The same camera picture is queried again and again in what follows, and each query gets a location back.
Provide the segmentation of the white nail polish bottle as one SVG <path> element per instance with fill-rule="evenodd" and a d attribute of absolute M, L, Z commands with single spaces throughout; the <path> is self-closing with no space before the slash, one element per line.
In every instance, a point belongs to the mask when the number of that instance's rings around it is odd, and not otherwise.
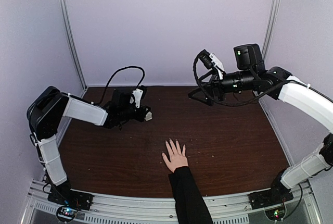
<path fill-rule="evenodd" d="M 152 120 L 152 112 L 147 112 L 147 114 L 145 115 L 145 118 L 144 118 L 145 121 L 150 121 Z"/>

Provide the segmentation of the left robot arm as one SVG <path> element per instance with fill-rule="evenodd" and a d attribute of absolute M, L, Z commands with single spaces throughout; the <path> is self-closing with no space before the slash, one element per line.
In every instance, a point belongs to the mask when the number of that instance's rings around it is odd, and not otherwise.
<path fill-rule="evenodd" d="M 75 195 L 62 185 L 68 180 L 57 145 L 58 127 L 62 118 L 85 121 L 108 129 L 120 128 L 132 119 L 139 122 L 150 121 L 151 108 L 141 103 L 146 93 L 144 86 L 134 89 L 116 88 L 111 100 L 101 106 L 49 86 L 28 108 L 31 141 L 37 147 L 40 163 L 51 184 L 58 186 L 54 196 L 63 205 L 72 204 Z"/>

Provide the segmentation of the black sleeved forearm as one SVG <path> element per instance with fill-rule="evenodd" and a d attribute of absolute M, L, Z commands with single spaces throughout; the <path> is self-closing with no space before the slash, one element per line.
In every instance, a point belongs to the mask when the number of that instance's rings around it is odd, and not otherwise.
<path fill-rule="evenodd" d="M 178 223 L 213 223 L 209 210 L 189 167 L 179 167 L 168 175 L 175 200 Z"/>

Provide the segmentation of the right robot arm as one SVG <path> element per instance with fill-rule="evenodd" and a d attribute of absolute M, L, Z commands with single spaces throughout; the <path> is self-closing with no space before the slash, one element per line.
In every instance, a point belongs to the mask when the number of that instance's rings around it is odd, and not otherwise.
<path fill-rule="evenodd" d="M 240 107 L 268 95 L 306 113 L 329 132 L 315 151 L 277 176 L 266 196 L 277 204 L 287 190 L 332 168 L 332 100 L 281 67 L 266 69 L 258 44 L 236 46 L 234 54 L 238 71 L 226 73 L 215 54 L 202 50 L 193 63 L 198 87 L 189 98 L 208 106 Z"/>

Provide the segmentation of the person's hand on table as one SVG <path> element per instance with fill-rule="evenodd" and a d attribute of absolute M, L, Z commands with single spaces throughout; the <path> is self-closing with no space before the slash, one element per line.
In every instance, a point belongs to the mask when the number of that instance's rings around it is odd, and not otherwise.
<path fill-rule="evenodd" d="M 178 140 L 169 139 L 165 141 L 165 146 L 168 154 L 162 152 L 162 158 L 170 172 L 174 173 L 177 168 L 189 166 L 185 144 L 181 146 Z"/>

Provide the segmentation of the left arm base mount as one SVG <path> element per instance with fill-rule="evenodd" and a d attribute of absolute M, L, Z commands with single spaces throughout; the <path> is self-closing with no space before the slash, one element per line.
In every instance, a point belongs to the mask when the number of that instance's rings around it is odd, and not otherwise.
<path fill-rule="evenodd" d="M 47 200 L 59 205 L 55 215 L 59 221 L 67 223 L 73 221 L 79 211 L 90 210 L 93 195 L 70 190 L 69 195 L 64 196 L 55 189 L 51 189 Z"/>

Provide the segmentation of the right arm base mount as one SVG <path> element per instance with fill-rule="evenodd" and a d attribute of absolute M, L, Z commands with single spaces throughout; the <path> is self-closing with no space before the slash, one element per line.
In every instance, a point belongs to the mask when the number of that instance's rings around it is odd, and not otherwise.
<path fill-rule="evenodd" d="M 252 192 L 248 195 L 251 208 L 264 209 L 268 220 L 278 222 L 287 216 L 286 203 L 293 200 L 290 190 L 268 189 Z"/>

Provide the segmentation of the right aluminium corner post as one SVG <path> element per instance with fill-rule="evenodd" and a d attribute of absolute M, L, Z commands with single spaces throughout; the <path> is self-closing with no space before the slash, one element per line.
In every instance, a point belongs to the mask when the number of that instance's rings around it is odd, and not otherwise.
<path fill-rule="evenodd" d="M 262 48 L 262 56 L 263 56 L 264 60 L 266 60 L 266 58 L 268 56 L 270 44 L 272 42 L 274 28 L 275 28 L 275 24 L 277 21 L 279 8 L 280 8 L 280 1 L 281 0 L 272 0 L 271 1 L 270 15 L 268 17 L 266 34 L 264 37 L 263 48 Z"/>

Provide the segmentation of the aluminium corner post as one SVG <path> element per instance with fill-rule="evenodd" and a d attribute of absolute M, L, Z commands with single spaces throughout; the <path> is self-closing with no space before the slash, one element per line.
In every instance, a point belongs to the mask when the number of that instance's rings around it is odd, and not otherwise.
<path fill-rule="evenodd" d="M 74 64 L 74 68 L 75 68 L 75 71 L 78 76 L 82 89 L 84 91 L 86 91 L 87 84 L 86 84 L 86 81 L 85 81 L 85 78 L 83 75 L 83 70 L 82 70 L 82 67 L 81 67 L 81 64 L 79 61 L 79 57 L 78 57 L 78 53 L 76 50 L 66 0 L 59 0 L 59 5 L 60 5 L 61 13 L 62 13 L 66 39 L 67 39 L 70 55 L 71 55 L 71 58 L 72 58 L 72 61 Z"/>
<path fill-rule="evenodd" d="M 268 56 L 270 44 L 272 42 L 274 28 L 275 28 L 275 24 L 277 21 L 279 8 L 280 8 L 280 1 L 281 0 L 272 0 L 271 1 L 270 15 L 268 17 L 266 34 L 264 37 L 263 48 L 262 48 L 262 56 L 263 56 L 264 60 L 266 60 L 266 58 Z"/>

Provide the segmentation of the left aluminium corner post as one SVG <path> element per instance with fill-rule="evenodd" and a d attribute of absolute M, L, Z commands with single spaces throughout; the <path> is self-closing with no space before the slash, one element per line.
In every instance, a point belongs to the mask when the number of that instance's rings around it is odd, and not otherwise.
<path fill-rule="evenodd" d="M 61 13 L 62 13 L 66 39 L 67 39 L 70 55 L 71 55 L 71 58 L 72 58 L 72 61 L 74 64 L 74 68 L 75 68 L 75 71 L 78 76 L 82 89 L 84 91 L 86 91 L 87 84 L 86 84 L 86 81 L 85 81 L 85 78 L 83 75 L 83 70 L 82 70 L 82 67 L 81 67 L 81 64 L 79 61 L 79 57 L 78 57 L 78 53 L 76 50 L 66 0 L 59 0 L 59 5 L 60 5 Z"/>

